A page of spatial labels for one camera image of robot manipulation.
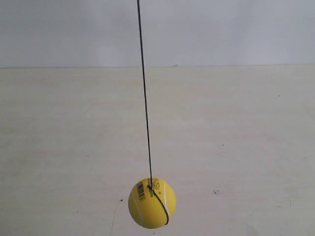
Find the yellow tennis ball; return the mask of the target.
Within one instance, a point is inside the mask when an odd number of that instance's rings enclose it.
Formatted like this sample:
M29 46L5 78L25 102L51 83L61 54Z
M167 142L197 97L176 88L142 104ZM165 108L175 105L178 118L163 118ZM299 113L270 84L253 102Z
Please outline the yellow tennis ball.
M176 212L177 199L165 180L154 177L137 182L128 197L128 210L139 226L158 229L168 225Z

